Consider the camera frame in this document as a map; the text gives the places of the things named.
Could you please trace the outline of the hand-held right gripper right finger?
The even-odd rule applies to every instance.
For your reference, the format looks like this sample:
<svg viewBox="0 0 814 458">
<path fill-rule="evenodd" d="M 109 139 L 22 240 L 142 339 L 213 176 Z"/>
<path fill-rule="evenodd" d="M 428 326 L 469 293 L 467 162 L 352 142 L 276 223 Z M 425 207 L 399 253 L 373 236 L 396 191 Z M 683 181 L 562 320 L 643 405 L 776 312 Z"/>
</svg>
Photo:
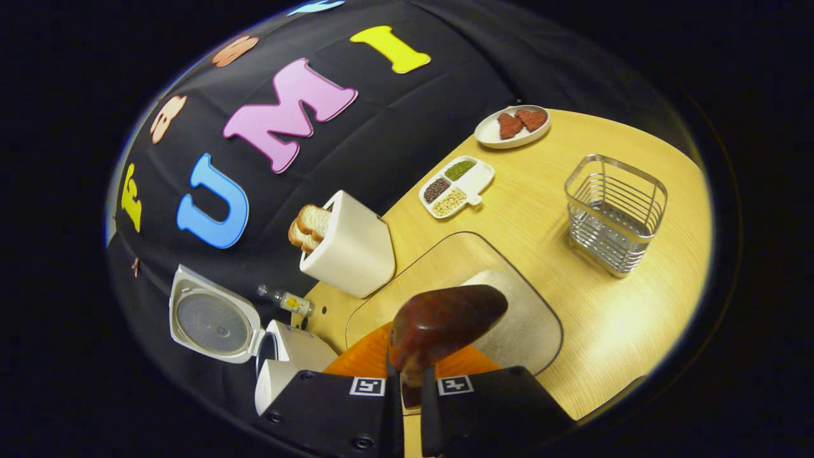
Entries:
<svg viewBox="0 0 814 458">
<path fill-rule="evenodd" d="M 472 345 L 420 371 L 425 457 L 525 457 L 576 428 L 523 366 L 501 368 Z"/>
</svg>

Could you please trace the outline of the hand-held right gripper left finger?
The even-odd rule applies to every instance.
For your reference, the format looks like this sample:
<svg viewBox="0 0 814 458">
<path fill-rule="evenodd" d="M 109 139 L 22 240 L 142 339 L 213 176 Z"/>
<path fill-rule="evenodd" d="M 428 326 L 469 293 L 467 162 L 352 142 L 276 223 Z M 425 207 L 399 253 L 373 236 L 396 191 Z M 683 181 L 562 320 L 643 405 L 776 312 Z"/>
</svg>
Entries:
<svg viewBox="0 0 814 458">
<path fill-rule="evenodd" d="M 274 321 L 257 354 L 259 428 L 317 457 L 403 457 L 397 373 L 389 326 L 343 354 Z"/>
</svg>

